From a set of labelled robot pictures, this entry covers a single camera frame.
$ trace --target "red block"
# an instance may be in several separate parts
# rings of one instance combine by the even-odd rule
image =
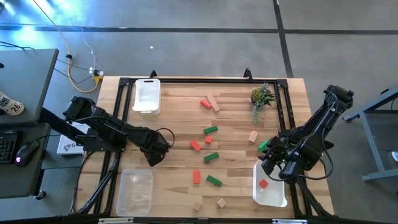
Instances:
[[[205,138],[205,142],[207,143],[207,144],[211,144],[211,141],[212,141],[213,139],[210,137],[210,136],[206,136],[206,138]]]
[[[193,171],[193,184],[200,184],[200,171],[199,170]]]
[[[206,100],[201,100],[200,104],[202,106],[204,106],[206,109],[210,109],[211,108],[211,104],[209,102],[207,102]]]
[[[260,187],[261,187],[262,189],[264,189],[264,188],[266,188],[266,187],[268,186],[268,182],[267,182],[266,180],[262,179],[262,180],[259,182],[259,185],[260,185]]]
[[[200,146],[196,141],[191,141],[191,146],[198,152],[200,150]]]

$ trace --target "concrete floor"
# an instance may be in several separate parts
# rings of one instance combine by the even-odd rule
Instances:
[[[112,0],[37,1],[60,26],[94,27],[85,36],[94,49],[97,65],[104,67],[106,75],[149,75],[156,70],[159,75],[240,77],[249,67],[255,77],[286,77],[285,63],[290,59],[293,76],[305,79],[312,111],[321,105],[322,91],[329,84],[355,92],[351,112],[377,98],[386,88],[398,85],[397,35],[286,34],[286,58],[274,30],[278,26],[272,0],[118,0],[117,4]],[[39,32],[20,25],[51,26],[32,1],[7,2],[7,8],[0,12],[0,40],[35,48],[58,48],[59,59],[65,60],[65,44],[57,32]],[[397,1],[279,0],[279,5],[285,29],[395,30],[398,34]],[[110,27],[224,28],[246,29],[246,33],[125,32]],[[256,33],[259,29],[273,33]],[[74,64],[92,66],[81,32],[64,35]],[[58,62],[56,67],[66,72],[64,64]],[[88,76],[87,71],[77,68],[72,69],[72,74],[76,80]],[[80,84],[84,89],[92,86],[90,81]],[[45,107],[60,116],[72,95],[96,100],[98,90],[82,94],[67,78],[54,72]],[[335,171],[328,184],[336,214],[398,223],[398,178],[368,184],[362,181],[361,175],[375,172],[376,165],[361,122],[345,124],[339,120],[328,140],[335,143],[330,151]],[[49,149],[57,145],[58,139],[51,139]],[[49,167],[56,168],[57,163],[52,162]],[[47,198],[0,200],[0,220],[67,214],[77,172],[77,168],[46,171],[42,188],[47,191]]]

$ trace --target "potted plant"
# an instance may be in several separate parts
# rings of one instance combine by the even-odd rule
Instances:
[[[258,112],[262,111],[265,105],[271,106],[271,101],[275,101],[275,94],[271,93],[266,83],[251,92],[251,103],[253,104],[251,112],[253,114],[254,124],[258,122]]]

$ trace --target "toy block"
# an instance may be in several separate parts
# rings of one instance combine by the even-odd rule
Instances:
[[[249,141],[251,141],[251,142],[255,142],[256,141],[256,139],[257,139],[257,135],[258,135],[259,133],[257,132],[257,131],[252,131],[251,132],[251,134],[250,134],[250,138],[249,138]]]
[[[200,104],[202,105],[202,106],[204,106],[206,109],[210,109],[211,108],[211,104],[209,103],[209,102],[207,102],[206,100],[201,100],[200,101]]]
[[[215,112],[220,111],[220,107],[218,106],[216,99],[214,99],[213,94],[211,94],[210,92],[207,93],[207,100],[209,100],[211,106],[213,107]]]
[[[213,127],[204,129],[203,132],[205,134],[208,134],[208,133],[212,133],[213,131],[217,131],[217,130],[218,130],[217,126],[213,126]]]
[[[201,203],[195,202],[195,204],[194,204],[194,206],[193,206],[193,209],[195,209],[196,211],[199,211],[199,210],[200,210],[200,207],[201,207]]]
[[[219,187],[221,187],[221,185],[223,185],[223,183],[221,181],[219,181],[218,179],[216,179],[210,175],[207,176],[206,180],[216,186],[219,186]]]
[[[210,154],[210,155],[208,155],[208,156],[205,156],[205,162],[210,162],[210,161],[212,161],[213,159],[217,159],[218,158],[218,152],[215,152],[215,153],[212,153],[212,154]]]
[[[191,141],[191,146],[198,152],[200,150],[200,146],[196,141]]]
[[[263,143],[261,143],[261,145],[259,146],[259,151],[260,152],[263,152],[264,150],[267,149],[267,143],[268,143],[268,140],[266,140]]]
[[[200,184],[200,171],[199,170],[193,171],[193,184]]]
[[[260,187],[261,187],[262,189],[264,189],[264,188],[266,188],[266,187],[268,186],[268,182],[267,182],[266,180],[262,179],[262,180],[259,182],[259,185],[260,185]]]
[[[213,139],[210,137],[210,136],[207,136],[206,138],[205,138],[205,142],[207,143],[207,144],[211,144],[211,141],[212,141]]]
[[[224,201],[224,199],[221,198],[221,199],[217,202],[217,204],[218,204],[218,206],[220,206],[220,208],[224,208],[225,205],[226,205],[226,202]]]

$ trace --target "wooden table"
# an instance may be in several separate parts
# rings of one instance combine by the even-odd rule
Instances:
[[[104,77],[99,93],[98,106],[109,113],[113,112],[119,79],[120,77]],[[300,126],[311,117],[304,80],[287,80],[295,122]],[[252,199],[252,168],[259,155],[257,147],[264,140],[277,135],[280,129],[275,102],[272,107],[268,106],[265,112],[259,114],[257,125],[253,123],[250,92],[254,88],[257,88],[257,85],[163,83],[160,115],[151,117],[134,114],[131,109],[134,105],[133,94],[128,123],[152,129],[169,128],[175,133],[175,144],[165,159],[155,167],[149,167],[143,153],[139,152],[136,146],[132,143],[127,144],[119,166],[112,215],[116,216],[121,172],[124,169],[137,168],[150,169],[154,176],[152,210],[148,214],[149,217],[293,218],[292,199],[287,184],[285,196],[288,205],[284,208],[260,206]],[[206,99],[206,93],[209,91],[214,94],[221,108],[218,113],[199,104],[200,100]],[[126,92],[124,91],[121,100],[119,118],[123,113]],[[282,107],[284,114],[287,114],[284,100]],[[213,142],[206,146],[203,129],[214,125],[218,126],[218,131],[210,134]],[[252,130],[259,132],[255,144],[248,142]],[[167,132],[163,134],[166,140],[171,140]],[[203,146],[200,152],[191,148],[191,140],[196,140]],[[204,164],[203,157],[212,152],[218,152],[220,158],[213,163]],[[96,152],[87,160],[80,176],[77,208],[87,201],[97,187],[103,157],[104,153]],[[192,184],[192,171],[195,169],[201,171],[199,186]],[[215,187],[206,182],[208,174],[220,179],[223,186]],[[319,162],[307,175],[325,175],[322,164]],[[307,184],[325,210],[334,213],[326,180],[308,180]],[[106,203],[107,194],[108,187],[105,189],[102,207]],[[222,209],[216,204],[221,198],[227,203]],[[298,199],[300,208],[304,211],[301,192],[298,193]],[[199,212],[193,209],[195,202],[203,204]]]

